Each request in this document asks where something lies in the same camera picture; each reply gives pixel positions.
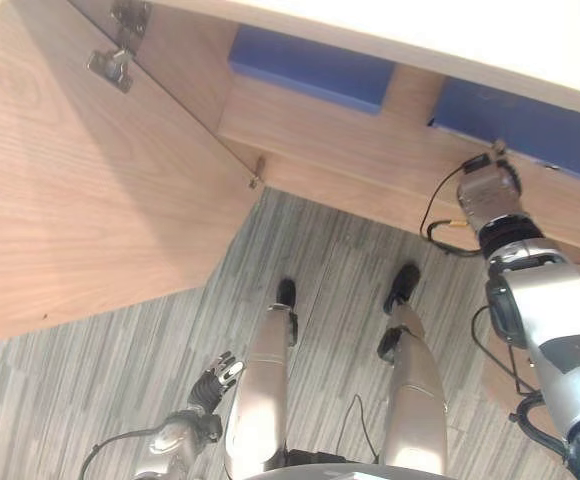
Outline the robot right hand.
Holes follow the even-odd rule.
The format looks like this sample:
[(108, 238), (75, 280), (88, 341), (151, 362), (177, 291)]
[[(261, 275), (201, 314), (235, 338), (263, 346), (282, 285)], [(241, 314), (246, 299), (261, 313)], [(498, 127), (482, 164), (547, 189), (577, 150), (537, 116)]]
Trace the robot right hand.
[(461, 165), (457, 199), (476, 233), (487, 225), (510, 216), (524, 216), (520, 177), (509, 162), (503, 140)]

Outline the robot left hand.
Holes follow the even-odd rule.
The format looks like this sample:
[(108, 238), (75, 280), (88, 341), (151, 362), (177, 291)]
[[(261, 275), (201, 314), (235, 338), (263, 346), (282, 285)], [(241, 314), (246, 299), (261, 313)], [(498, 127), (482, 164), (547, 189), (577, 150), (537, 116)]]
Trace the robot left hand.
[(223, 396), (237, 383), (244, 367), (244, 362), (237, 360), (230, 350), (220, 354), (193, 385), (188, 406), (203, 415), (213, 414)]

